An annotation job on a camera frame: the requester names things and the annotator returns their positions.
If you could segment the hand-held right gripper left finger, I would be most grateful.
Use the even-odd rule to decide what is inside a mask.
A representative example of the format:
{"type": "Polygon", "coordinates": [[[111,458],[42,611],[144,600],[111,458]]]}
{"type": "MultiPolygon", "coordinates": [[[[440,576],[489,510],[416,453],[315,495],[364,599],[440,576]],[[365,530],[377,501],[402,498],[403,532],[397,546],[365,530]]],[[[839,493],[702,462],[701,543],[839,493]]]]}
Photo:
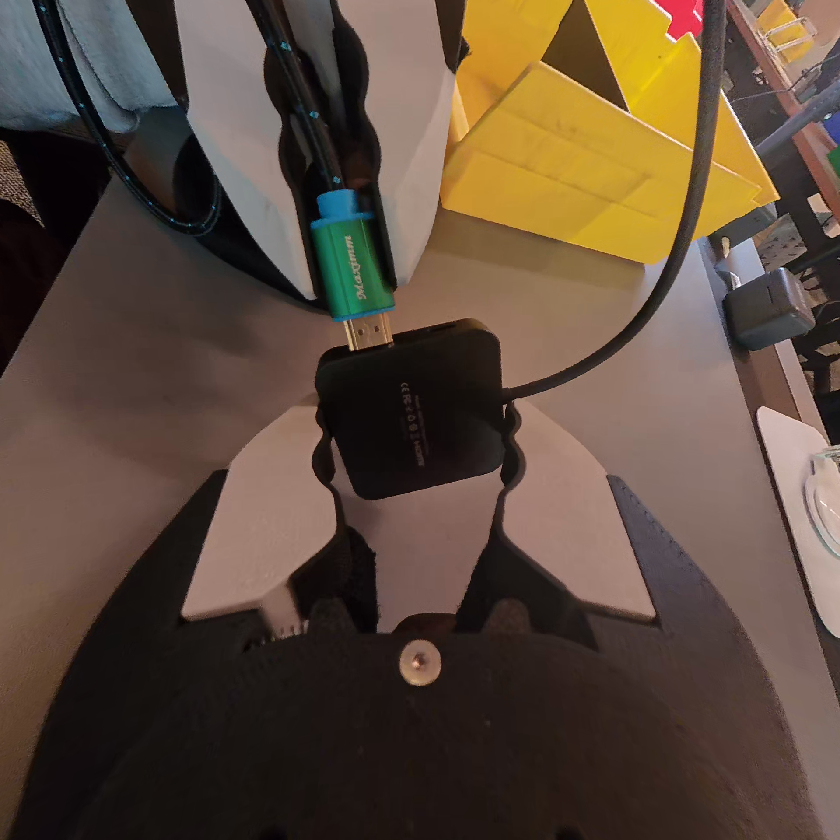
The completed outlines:
{"type": "Polygon", "coordinates": [[[273,634],[302,634],[310,607],[293,576],[339,545],[340,498],[316,402],[288,408],[230,462],[182,617],[257,611],[273,634]]]}

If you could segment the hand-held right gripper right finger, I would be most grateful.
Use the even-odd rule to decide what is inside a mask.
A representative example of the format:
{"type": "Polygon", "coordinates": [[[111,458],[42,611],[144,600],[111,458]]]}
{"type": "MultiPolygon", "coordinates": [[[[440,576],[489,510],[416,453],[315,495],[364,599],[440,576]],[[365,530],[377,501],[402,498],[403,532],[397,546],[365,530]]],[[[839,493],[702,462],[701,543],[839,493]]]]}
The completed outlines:
{"type": "Polygon", "coordinates": [[[507,408],[502,489],[457,619],[516,599],[532,622],[576,610],[629,622],[656,611],[605,469],[530,402],[507,408]]]}

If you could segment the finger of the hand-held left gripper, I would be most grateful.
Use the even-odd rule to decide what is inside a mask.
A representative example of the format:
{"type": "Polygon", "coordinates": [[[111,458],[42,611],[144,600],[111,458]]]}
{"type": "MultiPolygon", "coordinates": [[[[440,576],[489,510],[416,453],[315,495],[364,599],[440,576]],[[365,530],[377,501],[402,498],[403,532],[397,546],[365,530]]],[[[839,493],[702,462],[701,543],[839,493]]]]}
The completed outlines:
{"type": "Polygon", "coordinates": [[[311,270],[279,157],[282,118],[264,74],[266,43],[246,2],[174,1],[187,119],[239,219],[306,302],[311,270]]]}
{"type": "Polygon", "coordinates": [[[346,118],[375,185],[402,287],[438,209],[459,65],[459,1],[332,2],[346,118]]]}

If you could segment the yellow plastic bin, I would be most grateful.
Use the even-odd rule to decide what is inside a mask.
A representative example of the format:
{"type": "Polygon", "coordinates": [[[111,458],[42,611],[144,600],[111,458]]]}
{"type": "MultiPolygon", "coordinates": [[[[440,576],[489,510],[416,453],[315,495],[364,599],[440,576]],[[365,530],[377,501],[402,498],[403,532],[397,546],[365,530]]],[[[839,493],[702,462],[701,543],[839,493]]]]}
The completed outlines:
{"type": "Polygon", "coordinates": [[[671,250],[700,48],[655,2],[467,3],[445,209],[634,262],[671,250]]]}

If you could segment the red plastic bin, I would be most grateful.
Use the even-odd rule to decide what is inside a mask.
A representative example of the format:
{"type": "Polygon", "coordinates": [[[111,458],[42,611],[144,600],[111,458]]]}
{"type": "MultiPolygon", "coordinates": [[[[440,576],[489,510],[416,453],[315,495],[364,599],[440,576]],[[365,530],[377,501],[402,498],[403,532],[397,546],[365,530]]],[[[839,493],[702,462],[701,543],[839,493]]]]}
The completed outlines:
{"type": "Polygon", "coordinates": [[[691,34],[695,39],[701,35],[703,21],[703,1],[668,1],[658,0],[655,3],[670,18],[668,36],[673,40],[691,34]]]}

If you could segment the person's left forearm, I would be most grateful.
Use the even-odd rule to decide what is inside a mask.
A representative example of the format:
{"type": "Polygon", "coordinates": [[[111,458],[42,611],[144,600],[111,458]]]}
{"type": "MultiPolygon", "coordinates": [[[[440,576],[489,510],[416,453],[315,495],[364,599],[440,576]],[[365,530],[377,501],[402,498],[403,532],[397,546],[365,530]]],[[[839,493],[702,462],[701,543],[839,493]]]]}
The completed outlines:
{"type": "MultiPolygon", "coordinates": [[[[62,1],[58,7],[83,86],[109,131],[130,133],[147,111],[175,105],[125,2],[62,1]]],[[[47,130],[77,116],[34,2],[2,1],[2,128],[47,130]]]]}

